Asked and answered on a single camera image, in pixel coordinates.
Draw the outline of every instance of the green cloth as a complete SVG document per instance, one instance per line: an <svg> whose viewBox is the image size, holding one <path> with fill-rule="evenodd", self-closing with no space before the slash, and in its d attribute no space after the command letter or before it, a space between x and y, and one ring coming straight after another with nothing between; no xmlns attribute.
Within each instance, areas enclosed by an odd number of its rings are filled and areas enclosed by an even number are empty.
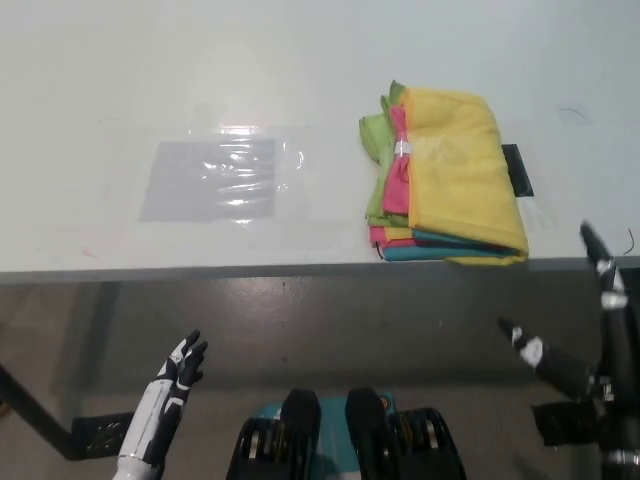
<svg viewBox="0 0 640 480"><path fill-rule="evenodd" d="M389 96L380 98L384 113L369 115L360 119L362 145L371 160L380 165L378 180L367 206L366 216L369 225L373 227L406 227L408 225L406 216L386 213L382 210L384 185L393 163L396 145L395 131L389 117L389 107L399 104L403 90L404 85L394 80L389 88Z"/></svg>

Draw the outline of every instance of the table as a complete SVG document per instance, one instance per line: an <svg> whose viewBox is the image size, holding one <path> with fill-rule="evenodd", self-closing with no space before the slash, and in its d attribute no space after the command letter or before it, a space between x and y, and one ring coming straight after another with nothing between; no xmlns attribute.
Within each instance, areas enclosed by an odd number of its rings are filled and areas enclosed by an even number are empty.
<svg viewBox="0 0 640 480"><path fill-rule="evenodd" d="M376 170L357 120L379 110L394 78L488 101L544 214L528 228L531 266L582 265L585 218L616 255L629 230L640 235L634 0L2 7L2 282L380 264L363 217ZM256 132L278 148L302 138L293 160L275 161L270 213L143 221L160 144ZM640 265L639 253L623 266Z"/></svg>

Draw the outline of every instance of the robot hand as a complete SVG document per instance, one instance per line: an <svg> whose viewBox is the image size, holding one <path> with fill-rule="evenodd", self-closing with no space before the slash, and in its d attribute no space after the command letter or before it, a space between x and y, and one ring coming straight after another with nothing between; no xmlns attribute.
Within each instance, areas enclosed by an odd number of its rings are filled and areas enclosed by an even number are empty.
<svg viewBox="0 0 640 480"><path fill-rule="evenodd" d="M118 456L113 480L159 480L191 386L202 378L198 371L207 342L196 345L195 330L182 340L147 386L133 416Z"/></svg>
<svg viewBox="0 0 640 480"><path fill-rule="evenodd" d="M499 325L536 374L572 400L602 402L597 431L602 478L640 478L640 323L622 276L591 226L580 229L598 284L602 350L597 368L526 334L508 320Z"/></svg>

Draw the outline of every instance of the yellow cloth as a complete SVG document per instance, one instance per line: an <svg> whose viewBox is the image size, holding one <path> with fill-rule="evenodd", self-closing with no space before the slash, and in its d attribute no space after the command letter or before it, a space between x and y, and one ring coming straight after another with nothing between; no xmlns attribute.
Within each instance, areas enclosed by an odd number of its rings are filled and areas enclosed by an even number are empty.
<svg viewBox="0 0 640 480"><path fill-rule="evenodd" d="M472 265L508 265L529 247L486 102L466 93L406 88L409 141L409 227L513 248L503 258L451 258Z"/></svg>
<svg viewBox="0 0 640 480"><path fill-rule="evenodd" d="M405 227L384 227L384 236L387 242L412 238L411 229Z"/></svg>

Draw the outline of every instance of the stack of towels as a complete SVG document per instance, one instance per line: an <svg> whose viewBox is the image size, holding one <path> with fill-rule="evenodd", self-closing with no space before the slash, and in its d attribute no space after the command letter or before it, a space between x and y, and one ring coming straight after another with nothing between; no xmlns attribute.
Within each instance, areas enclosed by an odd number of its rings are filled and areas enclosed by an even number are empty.
<svg viewBox="0 0 640 480"><path fill-rule="evenodd" d="M366 215L372 246L389 261L524 261L527 238L486 102L394 81L381 103L381 114L360 119L379 165Z"/></svg>

